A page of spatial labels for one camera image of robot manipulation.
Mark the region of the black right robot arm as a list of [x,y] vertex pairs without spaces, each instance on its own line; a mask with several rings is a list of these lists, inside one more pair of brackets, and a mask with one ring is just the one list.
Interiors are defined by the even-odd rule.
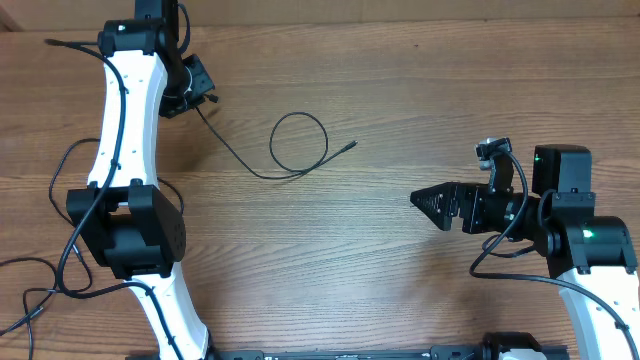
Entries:
[[[459,217],[463,232],[487,234],[471,276],[557,287],[582,358],[638,358],[639,261],[624,221],[595,213],[590,150],[538,145],[531,179],[507,138],[488,138],[475,152],[487,183],[445,182],[412,192],[411,203],[442,231]],[[502,257],[499,245],[523,240],[529,246],[507,258],[536,252],[547,275],[479,271],[486,258]]]

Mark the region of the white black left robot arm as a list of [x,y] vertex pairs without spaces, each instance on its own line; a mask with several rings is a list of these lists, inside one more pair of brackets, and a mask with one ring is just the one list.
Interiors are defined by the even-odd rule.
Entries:
[[106,98],[99,148],[87,184],[67,194],[74,231],[118,288],[138,299],[157,338],[158,359],[213,359],[212,335],[184,280],[186,228],[161,192],[158,121],[207,100],[215,85],[179,32],[188,16],[172,0],[138,1],[133,18],[110,20],[93,56],[104,64]]

